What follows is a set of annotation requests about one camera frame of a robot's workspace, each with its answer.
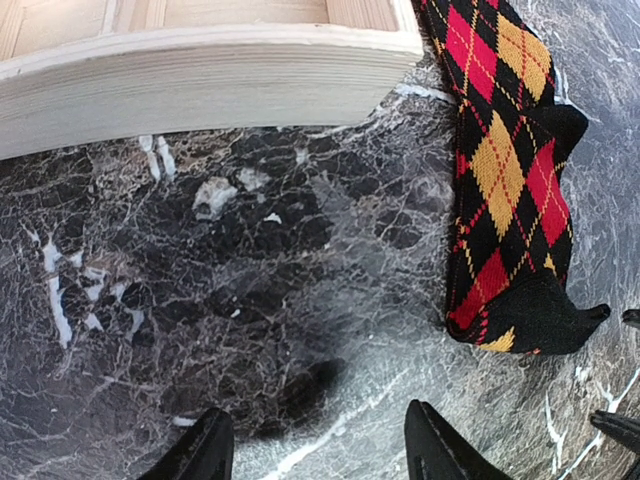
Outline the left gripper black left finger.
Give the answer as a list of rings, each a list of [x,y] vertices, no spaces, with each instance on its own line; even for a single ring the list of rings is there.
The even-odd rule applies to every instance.
[[[139,480],[230,480],[233,455],[231,416],[212,407]]]

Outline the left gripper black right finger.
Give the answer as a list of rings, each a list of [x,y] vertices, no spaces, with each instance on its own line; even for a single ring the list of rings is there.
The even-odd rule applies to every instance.
[[[414,399],[409,403],[404,438],[411,480],[510,480],[428,402]]]

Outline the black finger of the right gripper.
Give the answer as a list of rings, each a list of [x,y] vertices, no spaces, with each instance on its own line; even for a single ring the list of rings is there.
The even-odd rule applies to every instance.
[[[639,420],[617,413],[596,410],[590,415],[590,423],[604,435],[623,445],[637,458],[624,475],[623,480],[639,480]]]
[[[640,310],[629,309],[624,311],[622,314],[622,323],[629,327],[640,329]]]

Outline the argyle black red orange sock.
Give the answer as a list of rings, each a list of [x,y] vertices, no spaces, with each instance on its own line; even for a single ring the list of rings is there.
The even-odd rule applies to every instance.
[[[566,355],[609,317],[566,291],[573,246],[560,188],[588,119],[555,100],[552,55],[506,1],[422,1],[457,106],[446,328],[493,352]]]

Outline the wooden compartment tray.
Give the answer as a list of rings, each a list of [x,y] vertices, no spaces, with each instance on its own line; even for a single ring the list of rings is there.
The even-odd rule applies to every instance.
[[[407,1],[5,1],[1,155],[356,124],[422,56]]]

